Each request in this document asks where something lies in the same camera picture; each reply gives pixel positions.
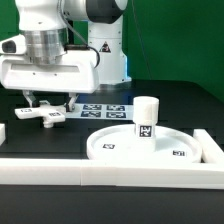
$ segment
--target green background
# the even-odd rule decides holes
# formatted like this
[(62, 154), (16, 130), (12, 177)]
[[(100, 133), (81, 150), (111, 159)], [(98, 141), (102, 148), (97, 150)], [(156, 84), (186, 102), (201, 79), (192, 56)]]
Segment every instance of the green background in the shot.
[[(2, 40), (18, 33), (18, 13), (14, 0), (0, 3)], [(129, 75), (192, 81), (224, 101), (224, 1), (134, 0), (134, 5), (135, 10), (129, 0), (124, 15)], [(76, 27), (87, 35), (86, 24)]]

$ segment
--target black tabletop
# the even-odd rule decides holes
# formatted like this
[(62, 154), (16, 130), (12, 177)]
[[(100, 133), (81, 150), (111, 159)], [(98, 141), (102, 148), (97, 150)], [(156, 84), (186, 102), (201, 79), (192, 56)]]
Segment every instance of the black tabletop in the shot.
[[(53, 105), (65, 94), (36, 93)], [(158, 125), (181, 130), (206, 129), (224, 148), (224, 104), (191, 82), (133, 81), (114, 91), (81, 94), (78, 103), (132, 105), (135, 96), (160, 100)], [(87, 158), (86, 140), (104, 127), (132, 121), (67, 119), (45, 129), (41, 118), (19, 120), (15, 108), (26, 107), (20, 91), (0, 89), (0, 123), (7, 139), (0, 157)], [(223, 223), (224, 192), (217, 190), (0, 186), (0, 223)]]

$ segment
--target white tray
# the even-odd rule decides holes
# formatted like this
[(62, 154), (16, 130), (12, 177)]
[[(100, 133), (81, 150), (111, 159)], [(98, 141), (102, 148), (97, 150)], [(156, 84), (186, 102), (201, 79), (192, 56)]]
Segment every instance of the white tray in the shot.
[(118, 125), (101, 129), (87, 140), (89, 159), (102, 161), (153, 161), (195, 162), (201, 161), (202, 148), (190, 135), (170, 128), (156, 126), (156, 148), (142, 147), (135, 136), (134, 125)]

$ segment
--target small white object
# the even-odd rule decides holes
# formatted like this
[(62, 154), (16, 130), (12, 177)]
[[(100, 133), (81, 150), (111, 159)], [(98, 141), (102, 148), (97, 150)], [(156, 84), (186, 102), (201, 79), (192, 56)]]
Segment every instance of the small white object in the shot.
[(194, 130), (194, 138), (201, 144), (202, 159), (206, 163), (224, 164), (224, 153), (212, 137), (203, 129)]
[(134, 98), (133, 121), (141, 125), (156, 125), (158, 122), (159, 100), (155, 97)]
[(191, 136), (156, 126), (156, 149), (139, 148), (134, 125), (118, 125), (93, 133), (87, 140), (89, 159), (115, 162), (200, 163), (202, 149)]
[(155, 97), (139, 96), (134, 98), (133, 121), (135, 123), (136, 148), (156, 149), (155, 125), (158, 122), (159, 100)]
[(0, 146), (5, 141), (5, 125), (0, 124)]
[(65, 121), (65, 115), (60, 111), (63, 111), (63, 109), (60, 109), (59, 107), (53, 107), (50, 105), (41, 105), (38, 108), (15, 109), (15, 114), (20, 119), (43, 117), (44, 127), (52, 128), (54, 123)]

